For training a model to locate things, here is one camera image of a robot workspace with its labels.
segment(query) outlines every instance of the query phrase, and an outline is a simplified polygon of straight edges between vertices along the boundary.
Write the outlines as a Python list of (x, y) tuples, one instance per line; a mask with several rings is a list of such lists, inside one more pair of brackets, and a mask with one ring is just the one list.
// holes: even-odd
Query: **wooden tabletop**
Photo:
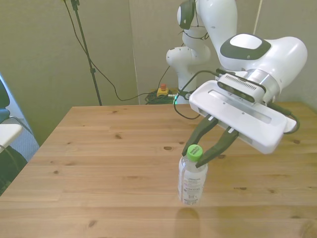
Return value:
[[(317, 116), (301, 103), (282, 105), (300, 130), (271, 155), (235, 141), (209, 163), (196, 207), (178, 200), (177, 179), (201, 119), (183, 119), (171, 105), (72, 108), (0, 197), (0, 237), (307, 236), (317, 219)], [(202, 147), (222, 132), (209, 132)]]

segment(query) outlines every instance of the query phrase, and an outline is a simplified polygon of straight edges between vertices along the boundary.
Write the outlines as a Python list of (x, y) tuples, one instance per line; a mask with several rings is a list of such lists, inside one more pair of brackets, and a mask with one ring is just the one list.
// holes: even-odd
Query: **water bottle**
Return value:
[(178, 196), (184, 204), (196, 204), (203, 194), (208, 166), (206, 164), (196, 168), (196, 163), (202, 155), (202, 147), (191, 145), (187, 155), (179, 161)]

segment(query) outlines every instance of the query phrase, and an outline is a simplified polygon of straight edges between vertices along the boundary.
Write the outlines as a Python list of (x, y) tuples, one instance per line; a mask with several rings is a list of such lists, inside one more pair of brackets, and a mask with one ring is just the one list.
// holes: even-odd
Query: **black tripod stand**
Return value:
[(90, 67), (90, 73), (91, 73), (91, 76), (93, 77), (94, 86), (95, 86), (96, 94), (97, 94), (97, 97), (98, 97), (99, 105), (102, 106), (103, 104), (101, 102), (101, 98), (100, 98), (100, 94), (99, 94), (99, 90), (98, 90), (98, 85), (97, 85), (97, 81), (96, 81), (96, 77), (95, 77), (96, 69), (93, 68), (93, 66), (92, 66), (91, 59), (90, 59), (89, 52), (88, 52), (88, 48), (87, 48), (87, 44), (86, 44), (86, 40), (85, 40), (85, 36), (84, 36), (84, 32), (83, 32), (83, 28), (81, 26), (81, 22), (80, 22), (79, 15), (78, 15), (79, 0), (71, 0), (71, 5), (73, 6), (73, 9), (75, 11), (77, 22), (78, 22), (78, 26), (79, 26), (80, 33), (81, 33), (81, 37), (83, 39), (85, 52), (86, 52), (88, 63), (89, 63), (89, 67)]

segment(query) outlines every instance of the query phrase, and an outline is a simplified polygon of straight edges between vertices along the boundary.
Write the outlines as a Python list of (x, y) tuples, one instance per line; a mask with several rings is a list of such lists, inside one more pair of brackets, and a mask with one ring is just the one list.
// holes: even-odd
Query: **wood knot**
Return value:
[(119, 139), (119, 140), (122, 139), (121, 135), (119, 135), (119, 134), (116, 134), (116, 135), (115, 135), (115, 138), (116, 138), (116, 139)]
[(247, 190), (247, 188), (246, 188), (246, 187), (234, 187), (234, 189)]
[(75, 162), (69, 162), (69, 163), (66, 164), (66, 166), (74, 166), (74, 165), (76, 165)]
[(170, 146), (164, 146), (164, 150), (172, 150), (173, 147), (170, 147)]
[(93, 227), (95, 224), (97, 224), (98, 221), (96, 220), (91, 220), (90, 223), (88, 224), (88, 227)]
[(127, 179), (138, 179), (138, 176), (127, 176)]

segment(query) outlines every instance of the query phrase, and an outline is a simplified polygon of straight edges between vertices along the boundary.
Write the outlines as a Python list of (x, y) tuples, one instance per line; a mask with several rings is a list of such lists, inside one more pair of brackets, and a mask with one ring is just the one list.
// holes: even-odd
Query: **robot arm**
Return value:
[[(237, 31), (237, 8), (235, 0), (189, 0), (179, 7), (177, 21), (184, 30), (184, 47), (169, 50), (166, 55), (167, 63), (173, 67), (178, 76), (178, 89), (195, 73), (191, 66), (208, 62), (211, 52), (205, 41), (206, 33), (220, 53), (221, 45)], [(177, 99), (178, 104), (188, 104), (189, 96), (197, 89), (196, 78), (183, 90)]]
[[(304, 67), (307, 60), (304, 43), (294, 37), (264, 40), (249, 34), (235, 35), (237, 17), (234, 0), (189, 0), (189, 3), (192, 4), (181, 6), (178, 11), (180, 26), (189, 27), (184, 32), (185, 36), (189, 32), (197, 32), (192, 29), (192, 21), (197, 19), (199, 23), (201, 20), (226, 70), (219, 70), (217, 80), (208, 81), (196, 90), (196, 83), (192, 83), (190, 106), (205, 119), (195, 129), (184, 150), (193, 141), (198, 143), (218, 124), (225, 132), (220, 141), (203, 155), (197, 167), (225, 151), (238, 137), (264, 154), (272, 153), (283, 135), (296, 126), (296, 121), (288, 117), (290, 112), (275, 106), (272, 101)], [(190, 6), (195, 8), (194, 16)], [(203, 41), (194, 44), (197, 39), (184, 36), (183, 40), (188, 47), (178, 48), (179, 53), (177, 50), (167, 53), (170, 66), (176, 65), (174, 57), (178, 59), (175, 69), (179, 79), (187, 70), (180, 83), (180, 95), (185, 85), (197, 75), (193, 76), (188, 67), (194, 62), (202, 62), (192, 60), (193, 56), (196, 54), (199, 58), (203, 54), (197, 47)], [(182, 58), (182, 50), (190, 52), (186, 60)]]

